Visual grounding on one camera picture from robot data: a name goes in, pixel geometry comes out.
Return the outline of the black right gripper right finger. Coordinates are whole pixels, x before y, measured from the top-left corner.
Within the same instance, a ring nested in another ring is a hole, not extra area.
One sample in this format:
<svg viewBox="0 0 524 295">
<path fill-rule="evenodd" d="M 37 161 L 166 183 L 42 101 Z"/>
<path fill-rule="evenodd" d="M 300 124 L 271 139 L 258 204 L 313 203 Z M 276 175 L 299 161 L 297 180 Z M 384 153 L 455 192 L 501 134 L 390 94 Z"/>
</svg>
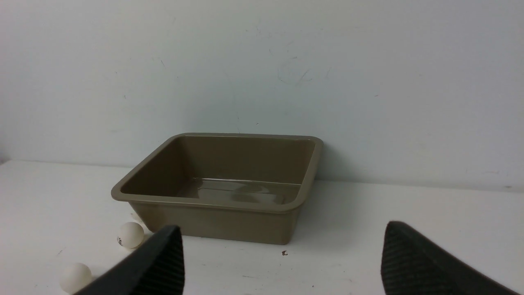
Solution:
<svg viewBox="0 0 524 295">
<path fill-rule="evenodd" d="M 514 295 L 401 221 L 388 222 L 381 259 L 386 295 Z"/>
</svg>

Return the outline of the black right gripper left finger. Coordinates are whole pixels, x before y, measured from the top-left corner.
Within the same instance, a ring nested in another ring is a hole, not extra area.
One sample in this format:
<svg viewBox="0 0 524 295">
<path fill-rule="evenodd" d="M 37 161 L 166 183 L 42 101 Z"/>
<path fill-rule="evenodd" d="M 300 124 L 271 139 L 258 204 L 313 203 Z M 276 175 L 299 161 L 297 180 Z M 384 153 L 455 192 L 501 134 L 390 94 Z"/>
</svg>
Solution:
<svg viewBox="0 0 524 295">
<path fill-rule="evenodd" d="M 168 225 L 76 294 L 181 295 L 184 289 L 181 230 L 176 225 Z"/>
</svg>

